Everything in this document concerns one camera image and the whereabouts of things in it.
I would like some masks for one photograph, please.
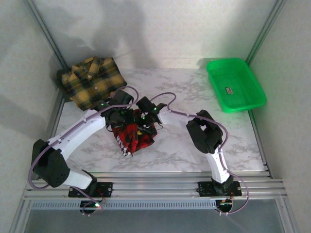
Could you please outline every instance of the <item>marble surface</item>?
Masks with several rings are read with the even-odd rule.
[[[139,91],[140,97],[152,98],[171,91],[177,95],[171,105],[173,109],[189,113],[205,109],[222,123],[229,131],[224,155],[230,170],[264,170],[248,113],[222,112],[205,70],[122,69],[121,73],[128,85]],[[171,99],[171,95],[164,95],[155,99],[155,104],[168,103]],[[65,103],[57,133],[75,123],[83,114],[73,102]],[[133,157],[124,157],[113,134],[102,129],[72,153],[68,165],[90,172],[210,171],[205,155],[195,148],[186,128],[164,125],[154,140],[155,143],[135,152]]]

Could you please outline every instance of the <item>red plaid fabric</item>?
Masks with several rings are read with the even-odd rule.
[[[124,128],[112,128],[112,131],[124,156],[133,156],[134,152],[153,144],[155,142],[153,138],[157,135],[156,130],[154,134],[139,131],[136,123],[127,125]]]

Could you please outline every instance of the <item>green plastic basket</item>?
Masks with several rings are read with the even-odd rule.
[[[226,113],[251,110],[267,102],[267,97],[256,77],[239,58],[209,62],[211,82],[222,110]]]

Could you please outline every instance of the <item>metal frame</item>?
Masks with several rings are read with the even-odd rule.
[[[67,68],[66,61],[64,60],[61,52],[59,51],[51,33],[46,27],[36,5],[32,0],[23,0],[26,7],[29,9],[30,14],[33,16],[35,22],[42,30],[46,40],[49,42],[53,49],[55,56],[63,68]],[[269,30],[271,29],[274,21],[280,13],[286,0],[276,0],[263,28],[261,29],[247,59],[248,65],[254,60],[258,50],[260,49],[264,39],[266,38]],[[49,137],[53,137],[56,133],[58,122],[64,106],[64,99],[61,93],[58,94],[55,108],[51,116],[50,125],[48,126],[47,133]],[[251,123],[254,129],[254,134],[259,146],[260,154],[263,163],[266,167],[265,171],[251,171],[251,172],[236,172],[247,183],[250,190],[250,199],[276,199],[279,208],[280,217],[282,219],[285,232],[298,232],[296,223],[292,212],[288,211],[287,194],[281,179],[271,179],[271,174],[268,169],[267,159],[262,148],[261,139],[256,127],[256,122],[252,111],[249,111]],[[165,201],[165,200],[179,200],[183,202],[194,201],[211,201],[217,199],[225,199],[225,197],[209,197],[200,198],[196,192],[197,182],[210,181],[210,172],[174,172],[174,173],[93,173],[100,182],[113,182],[114,190],[111,201],[125,201],[133,202],[138,200],[146,201]],[[38,186],[44,185],[42,180],[34,181]],[[246,191],[243,183],[241,183],[242,197],[246,198]],[[47,188],[46,190],[38,191],[33,190],[29,185],[26,185],[24,190],[17,214],[13,221],[10,232],[24,232],[27,220],[31,209],[38,202],[51,202],[58,201],[63,203],[75,202],[79,200],[87,200],[84,198],[73,199],[68,198],[68,187],[60,186],[58,188]]]

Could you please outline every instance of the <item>black mounting bracket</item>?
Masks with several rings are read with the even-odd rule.
[[[231,185],[229,186],[229,188],[221,194],[217,192],[217,188],[215,188],[213,181],[198,182],[198,184],[199,184],[199,187],[196,191],[200,194],[200,197],[220,197],[220,196],[241,197],[242,196],[240,182],[238,181],[233,181]]]
[[[88,195],[91,198],[110,198],[113,191],[112,182],[97,182],[94,191]],[[69,189],[68,197],[70,198],[84,198],[83,194],[74,188]]]

